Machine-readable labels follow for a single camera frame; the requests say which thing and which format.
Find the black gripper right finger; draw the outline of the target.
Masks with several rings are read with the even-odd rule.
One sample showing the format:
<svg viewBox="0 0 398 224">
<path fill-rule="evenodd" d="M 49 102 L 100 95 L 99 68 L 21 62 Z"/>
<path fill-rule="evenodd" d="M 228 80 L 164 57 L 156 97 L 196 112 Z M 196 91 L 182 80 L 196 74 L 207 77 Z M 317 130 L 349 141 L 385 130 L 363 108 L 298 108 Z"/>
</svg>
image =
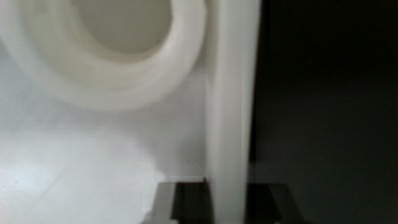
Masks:
<svg viewBox="0 0 398 224">
<path fill-rule="evenodd" d="M 244 224 L 305 224 L 285 184 L 248 184 Z"/>
</svg>

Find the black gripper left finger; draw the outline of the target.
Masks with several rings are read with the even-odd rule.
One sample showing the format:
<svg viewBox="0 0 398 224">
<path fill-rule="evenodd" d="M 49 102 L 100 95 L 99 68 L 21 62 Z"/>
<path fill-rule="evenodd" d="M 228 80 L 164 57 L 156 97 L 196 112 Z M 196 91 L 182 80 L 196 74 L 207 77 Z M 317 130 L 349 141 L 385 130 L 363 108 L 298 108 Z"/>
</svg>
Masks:
<svg viewBox="0 0 398 224">
<path fill-rule="evenodd" d="M 157 183 L 140 224 L 212 224 L 211 191 L 204 177 Z"/>
</svg>

